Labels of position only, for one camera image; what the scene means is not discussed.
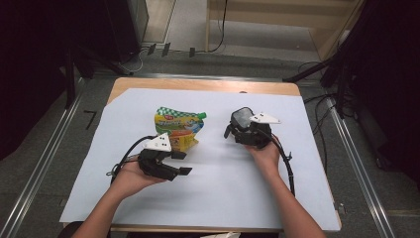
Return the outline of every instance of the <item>person's left hand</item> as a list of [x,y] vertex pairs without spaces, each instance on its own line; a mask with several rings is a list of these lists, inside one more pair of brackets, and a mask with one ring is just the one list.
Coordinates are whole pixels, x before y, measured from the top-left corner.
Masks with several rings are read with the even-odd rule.
[[132,158],[132,162],[124,164],[111,184],[110,189],[115,191],[116,195],[121,196],[121,199],[136,194],[147,186],[165,181],[162,178],[145,175],[140,170],[137,159]]

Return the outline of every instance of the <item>snack pouch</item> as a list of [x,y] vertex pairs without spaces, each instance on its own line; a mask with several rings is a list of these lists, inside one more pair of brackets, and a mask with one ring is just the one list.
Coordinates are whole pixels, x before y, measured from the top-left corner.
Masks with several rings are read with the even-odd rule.
[[174,150],[186,152],[198,143],[194,137],[203,128],[206,117],[205,112],[180,112],[161,107],[155,115],[155,125],[159,134],[167,133]]

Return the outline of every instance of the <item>metal rail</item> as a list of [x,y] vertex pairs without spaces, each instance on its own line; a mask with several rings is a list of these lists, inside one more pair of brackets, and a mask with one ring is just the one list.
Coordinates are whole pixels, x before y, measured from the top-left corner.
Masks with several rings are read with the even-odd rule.
[[[332,107],[335,102],[332,99],[327,100],[328,107]],[[352,163],[353,170],[361,186],[362,192],[367,201],[367,206],[376,224],[380,237],[388,238],[395,237],[392,227],[389,223],[386,212],[380,202],[380,199],[373,188],[370,178],[356,149],[355,143],[350,135],[345,120],[341,119],[336,109],[333,107],[331,110],[334,122],[336,123],[338,132],[343,140],[343,144],[349,155],[350,162]]]
[[12,212],[10,213],[5,225],[3,226],[0,237],[1,238],[13,238],[17,235],[19,227],[22,224],[34,198],[37,194],[38,189],[43,182],[43,179],[48,171],[50,164],[53,161],[55,152],[71,122],[74,112],[80,102],[81,94],[85,88],[85,82],[82,78],[78,81],[78,87],[80,88],[74,102],[71,106],[66,109],[57,126],[55,127],[49,142],[46,145],[34,171],[32,172],[28,182],[26,183],[23,191],[19,195]]

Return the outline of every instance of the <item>wooden table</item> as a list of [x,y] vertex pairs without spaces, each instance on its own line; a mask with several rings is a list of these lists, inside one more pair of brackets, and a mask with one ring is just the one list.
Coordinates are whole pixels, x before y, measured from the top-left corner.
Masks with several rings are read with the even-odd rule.
[[[309,140],[307,145],[305,145],[305,148],[312,148],[312,150],[308,152],[310,156],[309,157],[299,156],[299,153],[301,153],[301,151],[304,151],[304,150],[300,150],[296,148],[291,149],[292,146],[289,146],[288,145],[289,143],[287,141],[282,142],[283,147],[285,148],[286,151],[293,150],[293,154],[296,155],[297,158],[299,157],[301,158],[301,160],[299,161],[291,162],[291,166],[294,169],[294,172],[296,174],[295,176],[296,197],[298,198],[298,200],[300,199],[301,203],[302,203],[302,198],[306,200],[311,200],[311,202],[312,200],[323,200],[323,199],[328,200],[327,202],[328,207],[330,207],[331,205],[331,208],[328,208],[330,212],[327,212],[329,215],[325,215],[325,213],[323,213],[319,217],[328,216],[329,219],[331,218],[331,220],[334,221],[333,222],[334,224],[332,226],[334,228],[332,228],[331,230],[337,231],[340,229],[341,227],[340,218],[332,204],[333,203],[332,194],[331,194],[327,179],[322,169],[322,163],[320,161],[319,154],[316,149],[315,141],[313,139],[310,126],[307,121],[306,112],[304,112],[303,102],[301,102],[299,89],[295,84],[277,83],[277,82],[250,82],[250,81],[211,80],[211,79],[196,80],[196,79],[173,79],[173,78],[169,79],[169,78],[131,78],[131,77],[124,78],[123,77],[116,80],[114,87],[112,89],[112,92],[110,94],[110,97],[109,97],[108,105],[104,110],[101,122],[95,133],[95,137],[92,141],[89,154],[86,157],[85,162],[80,170],[80,173],[74,184],[73,191],[71,192],[70,198],[67,202],[66,208],[64,209],[63,215],[61,216],[61,220],[60,220],[61,222],[68,223],[73,220],[83,220],[88,215],[88,213],[90,212],[90,209],[92,209],[92,207],[96,204],[101,194],[107,189],[107,186],[109,185],[109,180],[108,178],[104,178],[104,175],[106,174],[106,172],[108,172],[112,168],[112,166],[115,163],[117,163],[117,161],[115,160],[115,157],[119,158],[120,154],[124,154],[123,151],[127,150],[127,148],[129,147],[129,144],[130,143],[132,144],[132,141],[137,140],[137,139],[135,140],[135,138],[139,136],[146,136],[142,134],[144,133],[144,129],[145,129],[144,127],[148,127],[148,130],[150,129],[148,126],[149,124],[148,124],[145,126],[140,126],[142,127],[140,130],[141,132],[139,132],[138,129],[134,127],[133,129],[132,127],[130,127],[130,129],[120,130],[120,128],[116,128],[120,126],[119,124],[121,124],[119,123],[119,121],[118,123],[113,123],[108,126],[105,125],[105,123],[109,123],[110,117],[121,117],[123,120],[125,120],[125,118],[130,118],[132,122],[125,122],[127,124],[131,123],[130,125],[132,125],[133,123],[136,125],[142,124],[142,119],[143,121],[145,120],[149,121],[148,119],[149,115],[152,114],[153,116],[154,112],[153,111],[151,112],[151,110],[149,111],[147,110],[148,112],[147,113],[145,112],[145,113],[148,115],[148,118],[146,118],[142,114],[143,112],[140,113],[139,111],[146,110],[147,106],[145,105],[149,103],[147,99],[149,99],[150,97],[146,97],[146,99],[143,98],[141,100],[139,99],[129,100],[130,102],[133,102],[134,105],[136,105],[137,111],[135,111],[135,113],[138,113],[138,115],[134,115],[134,116],[128,115],[127,113],[131,112],[131,110],[127,110],[127,109],[125,109],[125,111],[118,111],[118,112],[113,111],[113,113],[110,113],[110,111],[108,111],[107,113],[107,110],[111,110],[112,106],[117,107],[117,105],[122,105],[121,104],[123,103],[123,99],[121,99],[122,97],[127,96],[130,93],[133,94],[133,92],[135,92],[134,93],[135,95],[139,95],[136,91],[136,88],[139,88],[141,90],[141,94],[142,94],[141,97],[146,97],[148,93],[153,94],[155,93],[155,91],[159,91],[159,89],[170,89],[170,91],[165,90],[165,92],[167,94],[182,92],[182,94],[196,95],[197,93],[202,93],[201,91],[209,91],[209,93],[219,93],[217,94],[218,96],[225,94],[222,92],[247,92],[247,94],[240,94],[240,93],[228,93],[228,94],[229,96],[235,96],[235,97],[237,96],[249,97],[251,96],[250,94],[254,94],[258,98],[269,97],[270,100],[267,100],[267,99],[262,99],[262,100],[270,101],[270,102],[273,97],[278,98],[278,94],[281,94],[281,95],[285,95],[288,99],[291,98],[292,102],[297,101],[298,104],[301,103],[301,109],[299,109],[300,112],[296,112],[296,114],[300,113],[299,115],[304,115],[304,116],[300,116],[299,120],[301,122],[298,122],[299,120],[296,121],[294,119],[287,121],[286,118],[284,118],[285,119],[284,123],[286,125],[290,124],[290,126],[283,127],[283,128],[285,130],[294,130],[292,128],[296,127],[297,129],[296,133],[298,134],[298,136],[296,136],[297,139],[295,140],[298,140],[299,142],[306,141],[306,139],[304,138],[307,138]],[[205,100],[200,103],[205,103],[207,105],[208,103],[212,103],[212,100]],[[228,100],[224,104],[225,105],[221,105],[221,108],[223,108],[224,106],[226,107],[226,105],[235,104],[235,103],[233,100],[230,100],[230,101]],[[225,223],[223,222],[220,223],[220,221],[216,221],[215,223],[222,224],[222,225],[210,224],[209,226],[207,226],[208,223],[206,219],[209,219],[209,218],[206,217],[206,215],[212,216],[213,214],[212,212],[214,212],[214,210],[217,210],[217,209],[211,209],[211,210],[207,209],[208,210],[207,213],[206,212],[203,213],[203,211],[200,211],[199,214],[201,214],[201,216],[204,216],[203,218],[204,222],[201,222],[198,225],[194,223],[196,220],[195,215],[197,215],[196,212],[198,212],[197,210],[206,209],[205,207],[207,207],[208,205],[211,206],[212,205],[211,202],[215,200],[211,196],[214,196],[214,195],[217,196],[216,200],[220,200],[217,202],[221,202],[228,199],[227,203],[229,204],[230,202],[232,202],[232,200],[235,201],[234,203],[242,202],[242,201],[238,201],[238,198],[236,197],[236,193],[240,194],[241,197],[244,197],[242,200],[247,200],[247,199],[260,200],[260,196],[265,197],[265,198],[269,197],[269,201],[260,202],[260,205],[263,206],[262,210],[265,210],[264,212],[267,212],[267,213],[270,213],[270,212],[273,213],[273,211],[276,211],[275,204],[272,200],[270,192],[268,191],[268,187],[265,187],[265,182],[263,182],[263,178],[262,177],[254,178],[255,176],[259,177],[260,173],[258,169],[256,169],[252,158],[244,162],[240,161],[244,157],[246,156],[249,157],[250,155],[247,154],[245,150],[242,147],[240,147],[240,145],[235,144],[234,142],[229,142],[229,140],[223,139],[223,132],[226,128],[226,125],[229,123],[230,114],[223,112],[222,113],[223,122],[221,123],[223,125],[215,126],[214,121],[212,121],[212,120],[215,120],[214,119],[215,117],[217,117],[216,113],[214,112],[215,110],[209,113],[210,109],[209,107],[205,109],[207,107],[206,105],[203,106],[203,108],[204,110],[207,110],[207,109],[209,110],[209,111],[206,111],[208,112],[208,118],[205,119],[205,126],[203,130],[200,131],[200,133],[197,135],[197,136],[202,136],[201,138],[199,138],[200,143],[194,146],[192,150],[190,149],[187,152],[188,154],[187,158],[188,157],[193,158],[193,159],[190,159],[192,161],[187,162],[187,163],[192,163],[191,166],[193,167],[193,170],[190,173],[190,175],[188,175],[187,177],[178,177],[174,181],[171,181],[171,182],[161,183],[159,185],[160,188],[158,186],[149,187],[148,189],[145,189],[144,191],[132,197],[127,198],[119,207],[119,209],[121,208],[122,211],[120,212],[117,211],[116,215],[114,216],[114,219],[116,220],[114,220],[113,222],[113,225],[111,227],[112,230],[132,231],[132,232],[136,232],[136,231],[137,232],[141,232],[141,231],[143,232],[145,231],[152,231],[152,232],[158,232],[158,231],[165,231],[165,232],[168,232],[168,231],[175,231],[175,232],[186,232],[186,231],[187,232],[229,232],[229,231],[278,232],[281,230],[279,228],[272,228],[272,227],[271,228],[258,228],[258,226],[250,227],[249,225],[225,226]],[[272,128],[272,130],[273,130],[273,133],[278,132],[278,128]],[[299,132],[299,130],[305,131],[306,136],[302,135],[305,133]],[[281,132],[281,134],[283,136],[284,135],[287,136],[288,134],[290,134],[290,132],[288,132],[288,134]],[[125,144],[123,142],[124,146],[117,145],[125,140],[127,140],[128,142]],[[294,141],[292,142],[292,144],[293,145],[299,144],[299,143],[296,143],[295,140],[292,140]],[[221,154],[220,151],[218,152],[218,150],[214,149],[216,147],[220,147],[220,145],[215,146],[215,144],[220,144],[220,143],[221,145],[230,145],[228,149],[223,149],[223,150],[228,150],[229,153],[227,155],[231,155],[228,157],[233,157],[232,159],[226,158],[227,155],[225,155],[224,153]],[[315,166],[310,166],[309,173],[302,172],[299,168],[300,166],[298,166],[298,163],[304,163],[304,160],[309,160],[311,161],[311,163],[315,164]],[[216,168],[221,165],[220,163],[223,164],[223,167],[226,166],[226,168],[223,169],[224,171]],[[99,165],[99,167],[95,168],[95,170],[93,171],[92,169],[89,168],[89,165],[95,165],[95,166]],[[250,175],[250,177],[240,178],[241,183],[238,183],[237,180],[235,181],[235,179],[237,179],[237,176],[233,175],[236,172],[236,168],[240,168],[240,170]],[[285,168],[280,168],[280,171],[282,173],[282,176],[284,176],[283,179],[285,179],[287,183],[287,173],[285,172]],[[311,184],[309,182],[302,182],[304,177],[308,176],[308,174],[310,173],[314,173],[315,171],[317,174],[316,175],[317,180],[319,180],[320,183],[324,184],[323,186],[321,186],[322,187],[321,190],[323,191],[321,193],[323,193],[323,197],[320,199],[314,198],[314,196],[309,195],[306,192],[307,189],[308,190],[312,189],[311,187],[313,186],[312,183],[314,179],[307,178],[307,180],[312,182]],[[218,177],[215,178],[215,175],[218,173],[228,175],[226,179],[224,178],[222,179],[223,183],[220,183],[219,181],[220,178]],[[197,186],[196,182],[204,182],[205,184],[201,184]],[[236,191],[233,194],[229,194],[229,191],[232,189],[232,187],[230,187],[230,184],[232,184],[232,182],[236,185],[236,187],[233,189]],[[213,187],[212,192],[216,192],[217,194],[223,194],[224,196],[219,197],[217,194],[213,194],[212,192],[206,194],[205,191],[208,191],[208,187],[206,187],[207,185],[209,187]],[[255,191],[251,189],[251,193],[249,193],[250,188],[247,188],[247,191],[245,191],[245,194],[244,194],[244,191],[240,190],[240,187],[243,187],[243,186],[253,187]],[[253,197],[250,198],[250,196],[254,196],[254,192],[256,193],[257,198],[253,198]],[[318,191],[315,192],[314,190],[310,192],[311,194],[315,194],[315,196],[317,195],[317,193],[320,193]],[[178,195],[176,195],[174,199],[167,197],[167,196],[173,196],[175,194],[178,194]],[[152,209],[149,208],[149,207],[154,207],[154,201],[150,200],[150,198],[154,196],[157,196],[156,197],[157,201],[159,201],[160,199],[164,200],[163,207],[158,206]],[[195,199],[197,199],[198,202],[203,202],[203,203],[194,204],[196,203],[194,201]],[[267,203],[272,203],[272,207],[271,206],[266,207],[265,204]],[[253,210],[253,208],[250,206],[254,206],[255,204],[256,204],[255,200],[251,200],[250,202],[245,203],[245,205],[250,210]],[[181,216],[179,217],[179,220],[185,219],[185,218],[182,218],[183,215],[187,217],[192,216],[193,218],[187,218],[186,225],[183,225],[182,222],[181,222],[182,225],[173,225],[174,223],[178,222],[178,221],[173,221],[173,220],[177,220],[178,217],[170,218],[170,219],[168,218],[168,221],[166,222],[170,224],[157,224],[160,222],[161,219],[165,219],[168,215],[172,215],[174,213],[173,211],[174,209],[180,209],[178,211],[178,213],[181,212],[179,213],[181,214]],[[226,212],[228,212],[226,216],[230,217],[233,215],[231,214],[232,212],[229,210],[229,208],[225,207],[225,209],[226,209]],[[261,212],[258,205],[256,205],[256,209],[258,209],[258,211],[250,211],[250,213],[255,214],[257,212]],[[146,219],[147,221],[146,224],[142,222],[140,223],[135,222],[135,224],[125,223],[125,222],[131,222],[133,221],[133,219],[137,219],[138,217],[141,220],[143,219],[142,222],[144,222]],[[269,216],[268,218],[259,217],[257,220],[265,220],[265,219],[267,219],[268,221],[271,221],[273,219],[275,220],[275,219],[278,219],[278,215],[275,213],[275,214],[272,214],[272,216]]]
[[[229,0],[226,21],[309,28],[321,60],[331,56],[359,17],[364,0]],[[210,20],[223,20],[225,0],[207,0],[206,50]]]

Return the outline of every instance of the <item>forearm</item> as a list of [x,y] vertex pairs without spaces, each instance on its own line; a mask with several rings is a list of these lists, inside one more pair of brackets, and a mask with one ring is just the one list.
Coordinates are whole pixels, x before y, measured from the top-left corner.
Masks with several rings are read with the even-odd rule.
[[72,237],[106,237],[123,198],[108,190]]
[[324,232],[290,192],[281,177],[268,179],[286,237],[325,237]]

